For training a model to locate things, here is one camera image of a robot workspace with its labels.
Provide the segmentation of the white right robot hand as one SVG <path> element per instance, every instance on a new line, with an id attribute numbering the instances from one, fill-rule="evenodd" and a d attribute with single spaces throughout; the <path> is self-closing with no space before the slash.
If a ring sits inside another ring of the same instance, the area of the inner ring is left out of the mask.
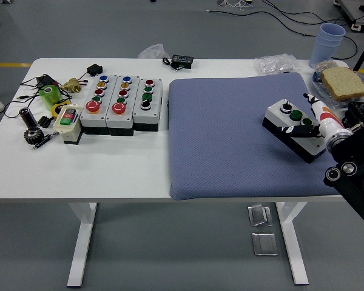
<path id="1" fill-rule="evenodd" d="M 303 96 L 310 103 L 318 124 L 277 127 L 276 133 L 293 138 L 312 138 L 321 135 L 327 143 L 341 136 L 346 138 L 352 135 L 352 132 L 344 127 L 339 118 L 323 101 L 308 93 L 304 93 Z"/>

